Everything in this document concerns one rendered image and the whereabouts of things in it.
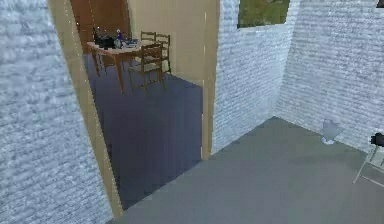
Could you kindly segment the black box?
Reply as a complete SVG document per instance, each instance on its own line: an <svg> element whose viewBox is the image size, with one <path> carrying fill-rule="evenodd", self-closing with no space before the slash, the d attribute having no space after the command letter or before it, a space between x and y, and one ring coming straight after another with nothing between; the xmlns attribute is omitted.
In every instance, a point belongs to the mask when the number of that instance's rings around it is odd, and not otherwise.
<svg viewBox="0 0 384 224"><path fill-rule="evenodd" d="M375 133L370 140L371 144L384 147L384 135L382 133Z"/></svg>

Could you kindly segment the brown wooden dining table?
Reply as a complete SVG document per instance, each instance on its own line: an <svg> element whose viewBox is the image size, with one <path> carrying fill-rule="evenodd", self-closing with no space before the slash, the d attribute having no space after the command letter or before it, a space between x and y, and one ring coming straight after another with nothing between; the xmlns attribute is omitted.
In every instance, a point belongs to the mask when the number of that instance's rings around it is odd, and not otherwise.
<svg viewBox="0 0 384 224"><path fill-rule="evenodd" d="M149 45L148 41L145 41L145 42L139 41L136 45L133 45L132 47L129 47L129 48L122 48L122 49L108 48L107 50L105 50L104 48L100 48L94 42L87 42L87 47L89 49L89 52L92 55L93 63L94 63L94 67L97 75L100 75L97 58L96 58L97 53L105 54L106 56L108 56L114 61L121 93L124 92L124 81L122 77L122 61L124 59L133 59L134 57L138 57L141 47L146 45Z"/></svg>

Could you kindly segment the black object on table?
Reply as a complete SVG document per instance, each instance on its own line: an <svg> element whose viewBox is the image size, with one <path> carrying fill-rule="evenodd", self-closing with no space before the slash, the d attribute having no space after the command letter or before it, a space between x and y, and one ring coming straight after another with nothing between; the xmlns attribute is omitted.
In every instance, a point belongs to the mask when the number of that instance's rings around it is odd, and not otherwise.
<svg viewBox="0 0 384 224"><path fill-rule="evenodd" d="M100 48L115 48L114 38L111 36L100 36L98 34L94 35L94 42Z"/></svg>

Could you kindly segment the brown wooden dining chair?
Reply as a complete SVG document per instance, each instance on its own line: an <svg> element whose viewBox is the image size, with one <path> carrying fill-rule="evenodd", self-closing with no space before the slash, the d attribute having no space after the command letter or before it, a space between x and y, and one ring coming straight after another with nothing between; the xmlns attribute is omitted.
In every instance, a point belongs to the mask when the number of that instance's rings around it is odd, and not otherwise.
<svg viewBox="0 0 384 224"><path fill-rule="evenodd" d="M143 88L148 93L148 86L159 82L165 88L163 78L163 45L153 43L144 45L139 51L140 63L128 67L129 78L132 73L137 73L143 78L143 83L137 88Z"/></svg>
<svg viewBox="0 0 384 224"><path fill-rule="evenodd" d="M155 42L156 41L156 33L155 32L145 32L145 31L142 31L140 33L140 39L142 41L152 41L152 42Z"/></svg>
<svg viewBox="0 0 384 224"><path fill-rule="evenodd" d="M155 41L162 46L162 61L166 64L164 73L172 73L170 62L170 46L171 36L169 34L157 33L155 35Z"/></svg>

